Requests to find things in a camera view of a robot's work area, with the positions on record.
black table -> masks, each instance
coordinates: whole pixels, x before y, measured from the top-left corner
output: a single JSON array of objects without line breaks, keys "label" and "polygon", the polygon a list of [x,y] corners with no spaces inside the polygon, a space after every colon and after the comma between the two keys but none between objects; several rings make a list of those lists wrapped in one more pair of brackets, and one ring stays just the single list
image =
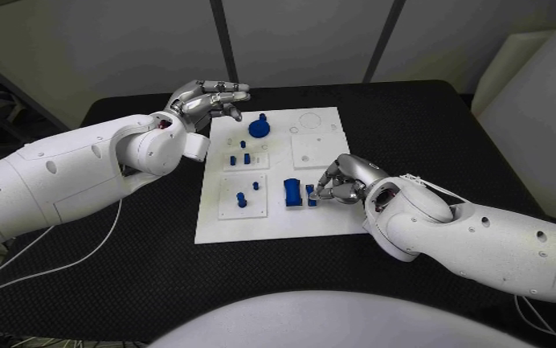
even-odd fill
[{"label": "black table", "polygon": [[[83,125],[152,113],[167,100],[168,94],[103,99]],[[543,216],[448,83],[259,88],[237,106],[243,111],[335,106],[351,152],[390,175],[420,175],[475,203]],[[194,245],[203,172],[204,164],[184,159],[171,175],[124,199],[114,235],[96,255],[0,292],[1,331],[150,341],[233,301],[333,289],[420,302],[518,333],[508,294],[452,275],[426,256],[399,262],[369,235]],[[78,260],[103,238],[115,209],[55,229],[6,269],[1,282]],[[37,234],[17,239],[11,255]]]}]

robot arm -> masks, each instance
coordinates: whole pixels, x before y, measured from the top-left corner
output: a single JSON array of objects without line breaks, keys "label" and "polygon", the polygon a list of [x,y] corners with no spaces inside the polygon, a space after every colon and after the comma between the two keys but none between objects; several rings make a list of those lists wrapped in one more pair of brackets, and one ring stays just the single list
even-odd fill
[{"label": "robot arm", "polygon": [[[426,187],[462,202],[448,206]],[[311,195],[331,198],[364,201],[364,229],[396,259],[410,262],[423,253],[461,277],[556,302],[556,224],[477,205],[410,175],[392,178],[348,154],[328,167]]]},{"label": "robot arm", "polygon": [[[99,211],[170,173],[181,155],[204,160],[209,139],[196,134],[214,116],[240,121],[232,102],[249,87],[193,81],[163,111],[131,115],[26,145],[0,160],[0,242]],[[138,172],[121,175],[125,165]]]}]

white board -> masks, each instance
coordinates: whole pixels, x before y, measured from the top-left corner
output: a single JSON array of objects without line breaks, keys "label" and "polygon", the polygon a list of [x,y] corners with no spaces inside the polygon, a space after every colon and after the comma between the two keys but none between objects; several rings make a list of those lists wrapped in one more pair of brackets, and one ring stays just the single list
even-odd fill
[{"label": "white board", "polygon": [[[259,113],[266,115],[269,135],[256,139],[248,127]],[[312,143],[295,145],[298,161],[305,166],[308,163],[309,168],[294,168],[292,142]],[[307,206],[305,185],[317,184],[331,161],[348,152],[337,108],[243,113],[240,123],[230,117],[213,119],[194,243],[364,233],[361,203],[344,205],[328,200],[318,201],[317,207]],[[243,165],[245,153],[252,155],[250,165]],[[236,157],[236,166],[229,164],[230,154]],[[294,208],[285,206],[284,180],[289,178],[301,182],[304,200],[304,205]],[[255,191],[252,182],[258,179],[263,184]],[[243,209],[236,206],[239,192],[248,201]]]}]

black mat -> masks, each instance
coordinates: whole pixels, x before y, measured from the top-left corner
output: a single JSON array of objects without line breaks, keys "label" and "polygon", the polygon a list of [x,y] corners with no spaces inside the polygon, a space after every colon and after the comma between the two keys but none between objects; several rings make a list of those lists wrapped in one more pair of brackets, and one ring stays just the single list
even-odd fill
[{"label": "black mat", "polygon": [[[167,99],[101,100],[83,125],[152,113]],[[392,175],[420,175],[475,203],[541,215],[449,84],[260,88],[237,106],[245,111],[335,106],[351,152]],[[474,318],[511,303],[508,294],[452,275],[426,256],[410,264],[394,260],[369,235],[194,245],[203,171],[203,164],[184,159],[171,175],[124,199],[121,222],[96,255],[0,292],[1,331],[148,341],[229,302],[295,289],[377,293]],[[55,229],[0,282],[78,260],[114,217],[115,206]],[[21,236],[13,253],[36,234]],[[498,316],[488,317],[482,321],[495,324]]]}]

robotic hand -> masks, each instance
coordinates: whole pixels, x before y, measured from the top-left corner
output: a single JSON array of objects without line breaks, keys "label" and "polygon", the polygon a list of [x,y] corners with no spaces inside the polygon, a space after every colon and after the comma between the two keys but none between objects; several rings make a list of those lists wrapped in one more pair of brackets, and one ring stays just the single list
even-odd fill
[{"label": "robotic hand", "polygon": [[[448,206],[426,187],[462,202]],[[309,198],[364,201],[364,229],[397,260],[425,253],[461,277],[556,302],[556,224],[477,205],[419,177],[389,177],[348,154],[330,165]]]},{"label": "robotic hand", "polygon": [[[163,111],[106,121],[26,145],[0,159],[0,242],[83,218],[170,173],[181,155],[201,162],[212,117],[240,121],[249,86],[194,80]],[[138,172],[121,175],[121,165]]]}]

